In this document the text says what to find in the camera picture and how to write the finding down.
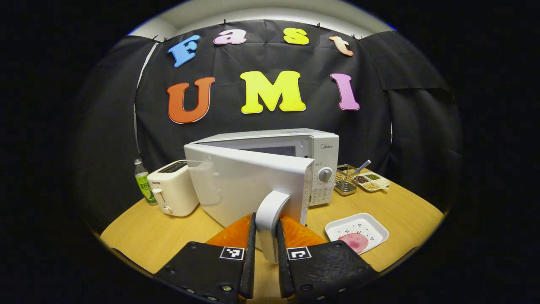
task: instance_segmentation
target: metal utensil holder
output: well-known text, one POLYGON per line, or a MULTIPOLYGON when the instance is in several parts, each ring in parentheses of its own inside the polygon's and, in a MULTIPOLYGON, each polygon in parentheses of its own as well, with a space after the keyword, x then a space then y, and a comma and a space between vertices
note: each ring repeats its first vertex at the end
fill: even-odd
POLYGON ((351 166, 350 164, 341 164, 336 170, 336 180, 334 183, 334 190, 337 193, 346 196, 351 195, 358 189, 355 179, 360 175, 360 172, 354 174, 358 168, 351 166))

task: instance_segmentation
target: colorful foam letter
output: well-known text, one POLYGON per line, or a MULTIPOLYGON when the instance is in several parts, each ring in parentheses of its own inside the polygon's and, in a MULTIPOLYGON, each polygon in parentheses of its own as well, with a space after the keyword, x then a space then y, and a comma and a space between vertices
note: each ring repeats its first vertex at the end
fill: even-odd
POLYGON ((345 74, 333 73, 330 76, 336 80, 337 88, 341 96, 339 107, 342 110, 356 111, 360 109, 360 105, 354 99, 353 89, 350 87, 351 77, 345 74))
POLYGON ((286 35, 283 39, 285 39, 287 43, 302 45, 309 43, 309 38, 305 36, 307 33, 302 29, 286 28, 283 30, 283 34, 286 35))
POLYGON ((334 41, 334 43, 336 44, 336 47, 337 49, 342 52, 343 54, 347 55, 347 56, 353 56, 353 51, 351 50, 348 50, 347 47, 345 45, 349 45, 349 43, 343 39, 341 39, 341 37, 339 36, 331 36, 330 37, 330 40, 334 41))
POLYGON ((190 53, 188 52, 188 50, 195 51, 197 49, 197 43, 195 42, 195 40, 198 40, 200 37, 201 36, 199 35, 193 35, 188 39, 173 46, 169 49, 169 51, 167 51, 168 53, 172 53, 174 59, 176 60, 176 62, 174 63, 175 68, 181 66, 186 61, 195 57, 195 52, 190 53))
POLYGON ((260 113, 263 106, 259 104, 259 95, 268 108, 273 111, 278 104, 279 96, 283 94, 283 101, 279 105, 282 111, 304 111, 306 105, 300 98, 298 78, 300 73, 295 71, 283 71, 272 84, 259 71, 251 71, 240 74, 240 78, 246 81, 246 105, 242 107, 242 113, 260 113))
POLYGON ((214 81, 214 77, 204 77, 195 81, 195 85, 199 87, 199 100, 197 107, 192 111, 184 110, 184 91, 190 84, 183 82, 170 86, 167 89, 169 118, 175 123, 190 123, 205 116, 210 107, 210 85, 214 81))
POLYGON ((247 41, 245 30, 227 30, 219 33, 214 39, 215 44, 241 44, 247 41))

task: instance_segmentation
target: wooden table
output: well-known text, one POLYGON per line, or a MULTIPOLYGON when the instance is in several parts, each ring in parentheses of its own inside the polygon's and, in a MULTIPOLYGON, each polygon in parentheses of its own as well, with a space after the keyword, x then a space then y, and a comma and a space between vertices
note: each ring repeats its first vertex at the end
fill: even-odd
MULTIPOLYGON (((443 214, 433 205, 391 183, 389 190, 373 193, 359 188, 356 193, 341 196, 333 191, 329 204, 308 210, 308 228, 328 239, 329 222, 357 213, 375 217, 389 232, 389 238, 361 254, 374 270, 380 272, 412 248, 421 245, 440 224, 443 214)), ((151 207, 144 199, 121 214, 101 234, 101 239, 151 273, 156 273, 189 241, 206 242, 223 227, 199 205, 187 217, 164 214, 159 206, 151 207)), ((252 303, 286 303, 280 299, 278 265, 255 252, 255 285, 252 303)))

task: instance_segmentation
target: spice tray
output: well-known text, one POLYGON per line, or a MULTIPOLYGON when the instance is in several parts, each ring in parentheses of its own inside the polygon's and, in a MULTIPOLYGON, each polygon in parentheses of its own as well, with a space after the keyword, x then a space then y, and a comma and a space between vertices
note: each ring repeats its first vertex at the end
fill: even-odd
POLYGON ((357 179, 355 178, 356 183, 369 192, 375 192, 381 189, 381 187, 374 182, 375 180, 380 182, 381 186, 388 187, 390 185, 390 181, 388 179, 373 172, 362 173, 358 175, 357 179))
POLYGON ((362 234, 368 239, 368 246, 359 254, 380 245, 390 236, 388 230, 368 213, 358 213, 330 222, 326 225, 325 232, 331 242, 350 233, 362 234))

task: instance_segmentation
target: white divided tray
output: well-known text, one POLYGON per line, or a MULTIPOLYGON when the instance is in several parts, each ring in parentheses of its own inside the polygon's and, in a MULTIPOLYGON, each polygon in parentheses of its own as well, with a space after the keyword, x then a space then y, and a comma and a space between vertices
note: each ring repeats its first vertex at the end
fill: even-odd
POLYGON ((362 186, 362 188, 364 188, 366 191, 369 191, 369 192, 375 192, 375 191, 378 191, 380 190, 381 188, 377 188, 377 189, 369 189, 367 188, 366 186, 364 186, 365 184, 369 184, 369 183, 373 183, 375 184, 376 186, 379 186, 376 182, 379 182, 381 184, 381 186, 383 187, 388 187, 390 185, 390 181, 382 176, 380 176, 379 174, 377 173, 374 173, 374 172, 368 172, 368 173, 362 173, 362 174, 359 174, 358 176, 362 176, 364 177, 366 180, 368 180, 368 182, 365 182, 365 183, 360 183, 360 181, 357 182, 357 184, 359 184, 360 186, 362 186), (379 179, 378 180, 372 180, 370 179, 369 177, 367 177, 366 175, 375 175, 375 176, 378 176, 379 179))
POLYGON ((368 239, 368 246, 360 254, 378 246, 390 236, 388 230, 367 213, 358 213, 330 222, 326 225, 325 231, 332 242, 349 233, 364 235, 368 239))

